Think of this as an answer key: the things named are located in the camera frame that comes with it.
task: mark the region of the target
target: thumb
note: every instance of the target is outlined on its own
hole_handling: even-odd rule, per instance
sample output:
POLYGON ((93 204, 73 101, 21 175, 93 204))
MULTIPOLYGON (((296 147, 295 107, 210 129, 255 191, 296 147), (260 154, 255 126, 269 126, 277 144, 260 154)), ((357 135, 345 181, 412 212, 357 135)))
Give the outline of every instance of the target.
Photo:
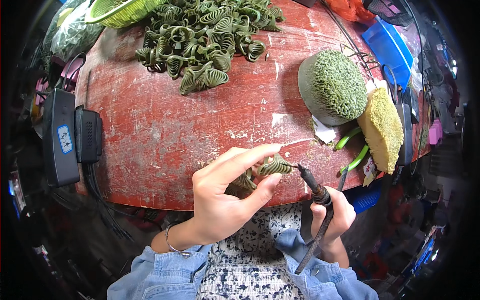
POLYGON ((258 184, 257 189, 243 200, 249 213, 253 215, 272 198, 275 187, 281 178, 282 174, 280 173, 268 175, 258 184))
POLYGON ((322 222, 325 219, 325 216, 327 214, 327 209, 325 206, 321 204, 317 204, 315 202, 310 205, 310 209, 312 210, 312 215, 313 215, 311 233, 312 233, 312 238, 315 238, 317 236, 318 231, 320 230, 320 226, 322 225, 322 222))

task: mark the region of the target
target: denim jacket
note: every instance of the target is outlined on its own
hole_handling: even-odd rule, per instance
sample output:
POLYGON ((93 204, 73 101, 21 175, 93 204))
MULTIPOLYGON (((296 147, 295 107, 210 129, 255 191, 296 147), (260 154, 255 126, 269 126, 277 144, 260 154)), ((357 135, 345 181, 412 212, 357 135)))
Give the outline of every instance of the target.
MULTIPOLYGON (((191 253, 190 257, 183 258, 176 252, 159 254, 146 246, 143 253, 133 260, 131 272, 108 288, 108 299, 195 299, 205 275, 211 247, 193 246, 186 250, 191 253)), ((295 229, 282 232, 276 239, 275 247, 283 252, 288 274, 305 299, 378 299, 372 288, 357 280, 351 268, 340 268, 338 263, 329 264, 313 257, 299 275, 294 274, 308 250, 295 229)))

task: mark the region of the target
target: hand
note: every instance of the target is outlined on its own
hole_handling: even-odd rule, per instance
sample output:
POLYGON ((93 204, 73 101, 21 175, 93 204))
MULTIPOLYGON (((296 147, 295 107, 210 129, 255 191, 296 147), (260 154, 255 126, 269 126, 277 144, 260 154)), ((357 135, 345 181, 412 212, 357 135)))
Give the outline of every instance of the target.
POLYGON ((279 144, 264 144, 253 149, 231 148, 210 165, 193 175, 194 217, 189 220, 195 244, 206 245, 237 232, 273 196, 282 175, 258 177, 257 189, 245 199, 225 195, 228 184, 265 157, 280 151, 279 144))
MULTIPOLYGON (((332 221, 328 225, 327 231, 325 232, 324 237, 320 240, 320 248, 326 249, 333 246, 336 242, 340 240, 340 236, 347 231, 355 220, 355 210, 353 206, 348 203, 345 195, 342 192, 337 191, 334 188, 325 186, 332 198, 333 211, 334 215, 332 221)), ((313 214, 312 221, 312 237, 317 236, 318 230, 322 225, 322 222, 325 219, 326 207, 321 204, 312 203, 310 209, 313 214)))

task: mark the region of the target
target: green plastic basket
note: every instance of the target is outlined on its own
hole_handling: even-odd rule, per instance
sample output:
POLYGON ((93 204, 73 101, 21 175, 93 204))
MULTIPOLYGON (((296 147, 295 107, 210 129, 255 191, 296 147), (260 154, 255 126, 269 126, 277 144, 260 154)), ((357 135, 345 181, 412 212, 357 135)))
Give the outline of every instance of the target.
POLYGON ((85 14, 85 23, 100 23, 106 27, 122 28, 137 23, 165 0, 128 0, 112 8, 118 0, 96 0, 85 14))

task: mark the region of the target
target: green sponge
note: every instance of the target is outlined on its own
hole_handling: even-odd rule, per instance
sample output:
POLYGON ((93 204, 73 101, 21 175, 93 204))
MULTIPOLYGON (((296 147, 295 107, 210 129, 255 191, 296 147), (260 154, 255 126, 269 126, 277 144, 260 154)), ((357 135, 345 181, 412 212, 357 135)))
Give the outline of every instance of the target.
POLYGON ((341 125, 365 110, 365 82, 358 67, 340 51, 310 56, 301 63, 298 76, 305 105, 323 124, 341 125))

